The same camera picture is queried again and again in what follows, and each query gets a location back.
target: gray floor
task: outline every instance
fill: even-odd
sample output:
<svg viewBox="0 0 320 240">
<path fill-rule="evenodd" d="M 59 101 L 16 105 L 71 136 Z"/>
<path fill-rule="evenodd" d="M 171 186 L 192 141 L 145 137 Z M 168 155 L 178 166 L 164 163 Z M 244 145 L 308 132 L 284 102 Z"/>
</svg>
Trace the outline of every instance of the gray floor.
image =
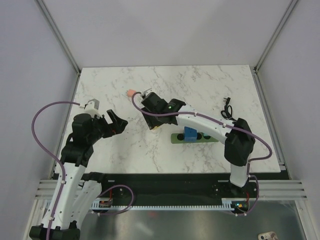
<svg viewBox="0 0 320 240">
<path fill-rule="evenodd" d="M 279 240 L 305 240 L 293 204 L 259 202 L 245 217 L 217 211 L 138 211 L 88 214 L 80 240 L 257 240 L 274 231 Z"/>
</svg>

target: marble table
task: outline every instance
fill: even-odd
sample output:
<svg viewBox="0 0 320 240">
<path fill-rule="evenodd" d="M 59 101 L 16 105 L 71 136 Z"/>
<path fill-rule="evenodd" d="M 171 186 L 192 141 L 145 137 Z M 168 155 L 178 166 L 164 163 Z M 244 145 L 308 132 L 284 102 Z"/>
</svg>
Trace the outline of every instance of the marble table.
<svg viewBox="0 0 320 240">
<path fill-rule="evenodd" d="M 229 173 L 224 146 L 214 143 L 171 144 L 171 133 L 182 133 L 175 125 L 150 131 L 126 91 L 152 88 L 167 102 L 183 100 L 198 111 L 220 118 L 224 98 L 230 97 L 233 117 L 246 119 L 252 132 L 272 145 L 272 140 L 254 80 L 248 65 L 95 67 L 82 70 L 74 101 L 100 101 L 99 112 L 112 109 L 129 122 L 122 134 L 99 140 L 93 147 L 86 173 Z M 81 109 L 73 106 L 64 134 L 65 145 L 71 123 Z M 267 149 L 256 142 L 252 157 L 265 156 Z M 251 172 L 280 172 L 274 153 L 268 160 L 251 164 Z"/>
</svg>

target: black cord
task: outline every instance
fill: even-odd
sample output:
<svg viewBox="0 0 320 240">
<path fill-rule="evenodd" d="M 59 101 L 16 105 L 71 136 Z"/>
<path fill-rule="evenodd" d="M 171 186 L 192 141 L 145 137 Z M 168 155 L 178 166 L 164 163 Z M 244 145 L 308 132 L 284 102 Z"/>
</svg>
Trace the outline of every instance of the black cord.
<svg viewBox="0 0 320 240">
<path fill-rule="evenodd" d="M 225 105 L 224 105 L 224 110 L 221 111 L 221 115 L 224 119 L 228 119 L 228 120 L 233 120 L 236 121 L 232 115 L 233 115 L 233 109 L 232 106 L 229 105 L 231 98 L 223 98 L 225 99 Z"/>
</svg>

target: green block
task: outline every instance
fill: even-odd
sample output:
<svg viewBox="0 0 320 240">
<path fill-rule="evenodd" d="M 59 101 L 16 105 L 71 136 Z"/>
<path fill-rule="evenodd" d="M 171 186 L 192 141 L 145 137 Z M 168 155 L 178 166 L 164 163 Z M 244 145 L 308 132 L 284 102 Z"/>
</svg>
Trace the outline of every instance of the green block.
<svg viewBox="0 0 320 240">
<path fill-rule="evenodd" d="M 183 133 L 172 133 L 171 134 L 171 143 L 172 144 L 199 144 L 199 143 L 216 143 L 219 142 L 217 139 L 212 136 L 204 136 L 203 132 L 197 133 L 196 141 L 189 142 L 184 140 Z"/>
</svg>

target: gray wall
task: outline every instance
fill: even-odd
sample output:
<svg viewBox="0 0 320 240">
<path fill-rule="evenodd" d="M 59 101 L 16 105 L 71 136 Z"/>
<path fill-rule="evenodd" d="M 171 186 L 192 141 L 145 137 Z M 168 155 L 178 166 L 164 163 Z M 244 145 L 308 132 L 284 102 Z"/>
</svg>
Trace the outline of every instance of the gray wall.
<svg viewBox="0 0 320 240">
<path fill-rule="evenodd" d="M 45 104 L 70 100 L 77 77 L 33 0 L 1 0 L 0 23 L 0 233 L 19 240 L 51 163 L 32 137 L 32 118 Z M 66 110 L 52 107 L 36 122 L 52 151 Z"/>
<path fill-rule="evenodd" d="M 320 1 L 302 0 L 260 71 L 292 176 L 320 226 Z"/>
<path fill-rule="evenodd" d="M 249 64 L 290 0 L 44 0 L 80 67 Z"/>
</svg>

